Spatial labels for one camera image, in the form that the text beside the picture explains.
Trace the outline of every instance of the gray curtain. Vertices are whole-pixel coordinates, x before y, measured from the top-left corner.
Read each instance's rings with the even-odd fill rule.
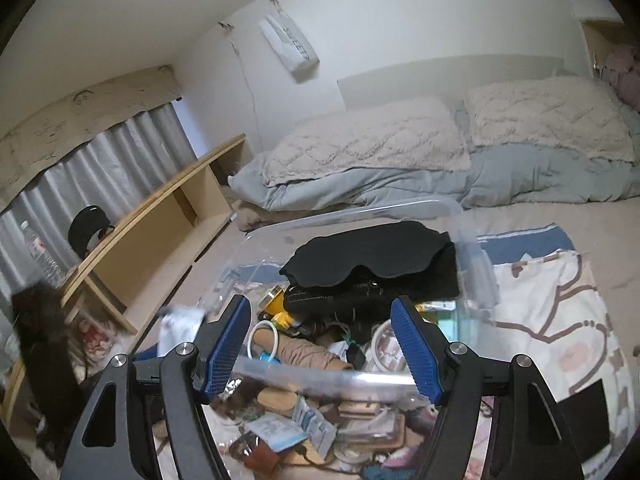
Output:
[[[63,270],[79,263],[66,234],[76,214],[100,206],[113,224],[196,160],[171,103],[112,126],[36,177],[0,215],[4,297],[41,276],[24,244],[28,220]]]

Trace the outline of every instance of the headboard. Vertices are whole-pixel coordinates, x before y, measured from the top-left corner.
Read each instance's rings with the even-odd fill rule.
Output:
[[[568,74],[559,57],[520,54],[439,57],[385,66],[338,80],[347,110],[420,95],[437,95],[451,108],[474,87]]]

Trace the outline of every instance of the metal screw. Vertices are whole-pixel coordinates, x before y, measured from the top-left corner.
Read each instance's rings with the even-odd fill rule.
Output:
[[[175,348],[175,351],[180,355],[189,355],[191,352],[193,352],[194,348],[195,347],[193,346],[193,343],[180,343]]]
[[[111,366],[114,366],[116,368],[120,368],[124,363],[127,362],[127,356],[126,354],[118,354],[118,355],[114,355],[111,358]]]
[[[519,366],[522,366],[523,368],[529,368],[533,364],[531,357],[523,354],[516,357],[516,362]]]
[[[464,355],[469,350],[464,343],[455,342],[449,346],[451,352],[455,355]]]

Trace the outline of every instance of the clear plastic bottle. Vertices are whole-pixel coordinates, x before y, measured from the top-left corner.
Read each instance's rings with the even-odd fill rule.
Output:
[[[27,245],[31,257],[38,264],[44,273],[45,280],[49,285],[59,287],[65,281],[65,274],[60,266],[53,259],[44,243],[38,236],[37,232],[29,227],[29,223],[25,220],[20,224],[22,234],[24,235],[24,243]]]

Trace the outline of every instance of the plastic bin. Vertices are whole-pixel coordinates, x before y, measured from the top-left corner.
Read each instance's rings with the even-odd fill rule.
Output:
[[[385,206],[371,206],[323,214],[263,227],[248,235],[225,264],[198,306],[215,318],[234,294],[246,294],[256,283],[286,282],[278,271],[296,248],[317,236],[327,236],[370,225],[417,220],[427,227],[449,232],[456,245],[458,279],[462,294],[456,302],[458,339],[484,354],[482,328],[492,320],[497,288],[491,264],[476,242],[476,235],[460,205],[446,197],[428,196]],[[252,326],[257,305],[252,301]],[[411,375],[362,373],[297,368],[250,360],[240,356],[234,372],[309,396],[394,402],[415,393]]]

